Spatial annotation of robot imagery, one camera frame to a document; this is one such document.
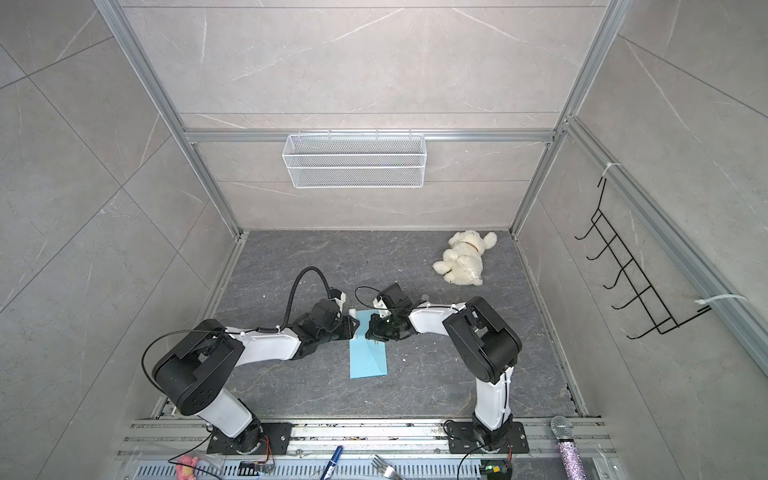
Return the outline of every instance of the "mesh basket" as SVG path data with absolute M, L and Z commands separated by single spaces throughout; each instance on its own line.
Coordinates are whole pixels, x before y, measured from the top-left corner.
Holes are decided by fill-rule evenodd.
M 283 160 L 296 188 L 421 187 L 427 150 L 419 134 L 294 134 Z

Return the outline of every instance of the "silver mesh microphone grille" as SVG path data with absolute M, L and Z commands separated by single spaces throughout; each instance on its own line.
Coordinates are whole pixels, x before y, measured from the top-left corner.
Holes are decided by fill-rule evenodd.
M 558 440 L 573 439 L 574 426 L 564 416 L 557 415 L 549 424 L 552 427 L 552 433 Z

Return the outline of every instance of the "metal fork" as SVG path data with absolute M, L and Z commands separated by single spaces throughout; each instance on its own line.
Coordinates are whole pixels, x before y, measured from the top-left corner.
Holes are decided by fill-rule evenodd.
M 390 480 L 405 480 L 403 477 L 397 474 L 395 469 L 390 464 L 384 462 L 384 460 L 382 460 L 382 458 L 378 455 L 373 456 L 373 467 L 378 470 L 380 474 L 384 475 L 384 477 L 389 478 Z

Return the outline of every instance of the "blue pen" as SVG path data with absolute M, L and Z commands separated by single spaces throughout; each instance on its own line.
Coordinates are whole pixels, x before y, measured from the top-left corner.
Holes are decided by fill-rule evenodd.
M 331 457 L 328 465 L 326 465 L 326 469 L 323 471 L 323 476 L 320 477 L 320 480 L 328 480 L 331 478 L 331 475 L 333 475 L 333 470 L 336 469 L 336 465 L 339 463 L 339 457 L 341 456 L 341 451 L 343 449 L 344 447 L 341 445 L 336 447 L 336 451 L 333 453 L 333 457 Z

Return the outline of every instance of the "zip tie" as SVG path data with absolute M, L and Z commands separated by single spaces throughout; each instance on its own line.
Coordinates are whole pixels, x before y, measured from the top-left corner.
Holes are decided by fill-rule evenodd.
M 710 298 L 700 298 L 698 300 L 694 300 L 694 302 L 698 303 L 699 305 L 707 305 L 709 302 L 720 300 L 721 298 L 737 298 L 739 300 L 747 301 L 745 296 L 736 295 L 735 293 L 724 293 L 722 295 L 711 296 Z
M 605 174 L 608 172 L 608 169 L 613 167 L 614 165 L 621 165 L 621 164 L 611 164 L 611 163 L 605 164 L 605 170 L 603 170 L 603 174 L 601 175 L 601 177 L 605 177 Z

